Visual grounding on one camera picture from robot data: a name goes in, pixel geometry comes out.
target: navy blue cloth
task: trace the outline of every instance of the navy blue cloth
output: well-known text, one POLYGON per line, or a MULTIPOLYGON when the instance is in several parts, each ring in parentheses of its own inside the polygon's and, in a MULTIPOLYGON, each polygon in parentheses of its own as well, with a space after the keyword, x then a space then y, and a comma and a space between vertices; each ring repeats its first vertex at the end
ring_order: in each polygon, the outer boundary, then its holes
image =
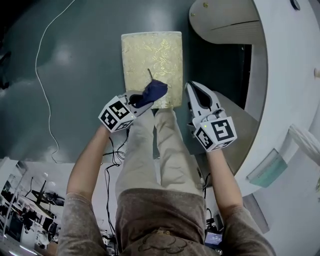
POLYGON ((135 104, 137 109, 160 99, 168 91, 168 85, 164 82, 152 79, 152 81, 144 88, 142 98, 135 104))

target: brown t-shirt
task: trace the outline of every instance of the brown t-shirt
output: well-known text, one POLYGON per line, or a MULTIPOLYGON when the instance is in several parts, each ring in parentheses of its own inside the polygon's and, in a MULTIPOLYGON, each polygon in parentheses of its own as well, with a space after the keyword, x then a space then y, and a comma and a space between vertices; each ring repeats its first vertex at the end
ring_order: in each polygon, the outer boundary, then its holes
MULTIPOLYGON (((217 256, 204 245, 205 226, 206 203, 199 195, 133 188, 118 198, 115 231, 120 255, 217 256)), ((243 207, 225 221, 222 249, 228 256, 276 255, 243 207)), ((92 205, 81 195, 66 196, 57 254, 106 255, 92 205)))

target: gold patterned box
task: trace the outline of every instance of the gold patterned box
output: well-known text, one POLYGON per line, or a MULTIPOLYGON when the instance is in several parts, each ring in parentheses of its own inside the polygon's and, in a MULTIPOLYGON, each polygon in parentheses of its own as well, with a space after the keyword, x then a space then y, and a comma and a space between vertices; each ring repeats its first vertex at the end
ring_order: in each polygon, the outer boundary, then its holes
POLYGON ((123 34, 122 63, 125 89, 143 91, 154 79, 168 85, 168 92, 153 109, 178 107, 182 103, 183 57, 181 32, 123 34))

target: khaki pants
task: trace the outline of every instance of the khaki pants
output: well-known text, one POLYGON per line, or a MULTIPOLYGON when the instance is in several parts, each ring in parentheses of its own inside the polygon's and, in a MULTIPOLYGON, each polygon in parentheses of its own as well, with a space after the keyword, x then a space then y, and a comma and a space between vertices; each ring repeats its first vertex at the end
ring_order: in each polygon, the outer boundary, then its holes
POLYGON ((116 198, 128 189, 173 190, 203 196, 194 160, 189 154, 171 109, 149 109, 130 128, 123 169, 115 185, 116 198), (157 182, 153 159, 153 130, 156 127, 160 152, 161 184, 157 182))

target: dark green floor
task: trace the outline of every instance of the dark green floor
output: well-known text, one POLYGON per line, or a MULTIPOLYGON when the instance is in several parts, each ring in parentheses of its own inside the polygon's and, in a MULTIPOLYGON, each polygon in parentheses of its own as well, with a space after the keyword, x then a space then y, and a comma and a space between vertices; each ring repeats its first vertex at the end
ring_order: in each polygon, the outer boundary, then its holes
MULTIPOLYGON (((60 145, 55 158, 74 163, 96 128, 103 106, 125 91, 121 35, 181 31, 184 82, 194 80, 235 103, 241 95, 243 51, 240 45, 202 40, 188 21, 194 0, 76 0, 47 30, 38 73, 51 104, 51 130, 60 145)), ((44 29, 69 1, 40 0, 11 27, 4 46, 12 51, 0 91, 0 147, 12 159, 52 161, 56 144, 48 131, 48 106, 36 79, 35 58, 44 29)), ((192 154, 202 152, 191 138, 186 95, 176 109, 184 141, 192 154)), ((125 139, 116 134, 115 144, 125 139)))

